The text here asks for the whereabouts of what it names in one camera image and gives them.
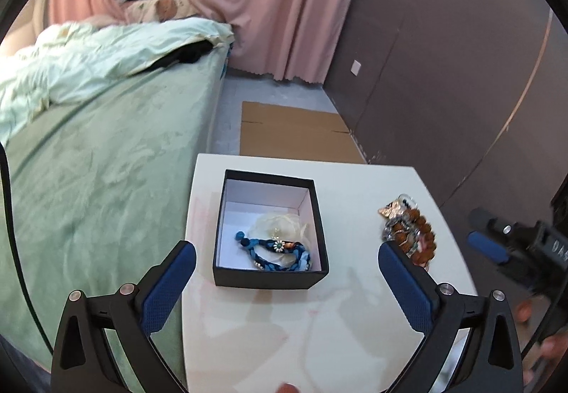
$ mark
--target dark brown wall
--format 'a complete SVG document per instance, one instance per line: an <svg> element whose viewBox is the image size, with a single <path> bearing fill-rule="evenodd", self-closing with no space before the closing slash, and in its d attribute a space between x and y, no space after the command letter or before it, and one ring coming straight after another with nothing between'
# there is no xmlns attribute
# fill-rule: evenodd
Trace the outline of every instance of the dark brown wall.
<svg viewBox="0 0 568 393"><path fill-rule="evenodd" d="M370 163L416 168L480 293L495 276L465 245L468 212L550 220L568 170L568 37L556 20L518 115L484 159L535 67L548 19L544 0L353 0L325 83Z"/></svg>

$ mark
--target cardboard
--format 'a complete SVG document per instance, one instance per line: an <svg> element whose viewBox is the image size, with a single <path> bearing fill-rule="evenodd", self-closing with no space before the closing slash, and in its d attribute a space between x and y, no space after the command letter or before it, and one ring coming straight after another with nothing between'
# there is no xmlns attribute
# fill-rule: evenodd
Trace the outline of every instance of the cardboard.
<svg viewBox="0 0 568 393"><path fill-rule="evenodd" d="M249 253L235 240L238 231L247 234L257 218L273 212L297 214L301 224L306 226L302 243L311 255L308 271L259 270ZM261 246L256 252L268 261L282 258ZM328 273L326 243L313 180L226 170L213 259L215 284L255 289L309 289Z"/></svg>
<svg viewBox="0 0 568 393"><path fill-rule="evenodd" d="M341 116L243 102L243 156L365 164Z"/></svg>

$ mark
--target blue braided bracelet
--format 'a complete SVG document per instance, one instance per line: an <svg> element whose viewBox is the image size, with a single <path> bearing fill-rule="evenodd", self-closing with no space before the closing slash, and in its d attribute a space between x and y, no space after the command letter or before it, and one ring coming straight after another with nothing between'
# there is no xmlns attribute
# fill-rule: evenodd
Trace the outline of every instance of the blue braided bracelet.
<svg viewBox="0 0 568 393"><path fill-rule="evenodd" d="M239 231L235 235L235 240L241 243L241 246L248 250L251 254L255 266L265 271L307 271L310 269L311 259L310 253L306 250L301 242L280 241L274 239L248 239L245 233ZM259 244L272 252L282 254L294 254L296 261L288 268L284 268L279 264L264 260L255 252L255 246Z"/></svg>

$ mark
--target green bed sheet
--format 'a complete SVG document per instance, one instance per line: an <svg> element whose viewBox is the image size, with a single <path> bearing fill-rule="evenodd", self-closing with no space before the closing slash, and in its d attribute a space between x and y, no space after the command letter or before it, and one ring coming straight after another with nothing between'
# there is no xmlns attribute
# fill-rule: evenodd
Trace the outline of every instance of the green bed sheet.
<svg viewBox="0 0 568 393"><path fill-rule="evenodd" d="M227 50L131 77L81 105L50 108L9 142L16 240L52 343L71 291L104 295L138 282L184 237L191 178L206 150ZM0 333L49 368L4 226L0 282ZM109 339L129 387L142 391L114 333ZM185 382L179 302L153 340Z"/></svg>

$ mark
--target black box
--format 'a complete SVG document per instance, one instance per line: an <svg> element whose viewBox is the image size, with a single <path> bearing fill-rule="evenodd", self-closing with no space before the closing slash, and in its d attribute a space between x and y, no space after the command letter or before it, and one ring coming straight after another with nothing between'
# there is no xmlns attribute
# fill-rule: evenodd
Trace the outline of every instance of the black box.
<svg viewBox="0 0 568 393"><path fill-rule="evenodd" d="M269 212L296 213L306 224L308 271L264 271L235 240ZM221 196L213 276L216 285L250 289L309 289L329 273L322 219L313 180L227 170Z"/></svg>

